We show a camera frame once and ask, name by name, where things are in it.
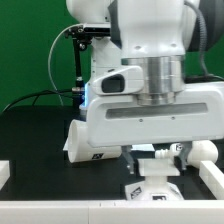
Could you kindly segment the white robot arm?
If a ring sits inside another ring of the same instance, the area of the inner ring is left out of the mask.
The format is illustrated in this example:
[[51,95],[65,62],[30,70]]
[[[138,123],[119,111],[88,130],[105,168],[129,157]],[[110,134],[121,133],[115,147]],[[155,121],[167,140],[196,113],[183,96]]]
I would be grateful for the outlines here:
[[109,12],[121,65],[91,78],[68,156],[180,142],[174,162],[184,167],[195,141],[224,138],[224,81],[205,74],[188,84],[183,69],[187,51],[204,53],[224,31],[224,0],[113,0]]

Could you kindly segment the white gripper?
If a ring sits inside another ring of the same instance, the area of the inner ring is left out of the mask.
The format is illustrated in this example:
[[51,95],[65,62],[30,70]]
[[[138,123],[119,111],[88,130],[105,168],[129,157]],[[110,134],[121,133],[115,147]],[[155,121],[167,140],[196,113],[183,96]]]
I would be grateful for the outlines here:
[[192,150],[188,141],[224,138],[224,87],[188,87],[163,106],[140,106],[132,95],[97,97],[89,105],[87,126],[91,146],[122,146],[131,174],[134,159],[125,145],[183,142],[184,171]]

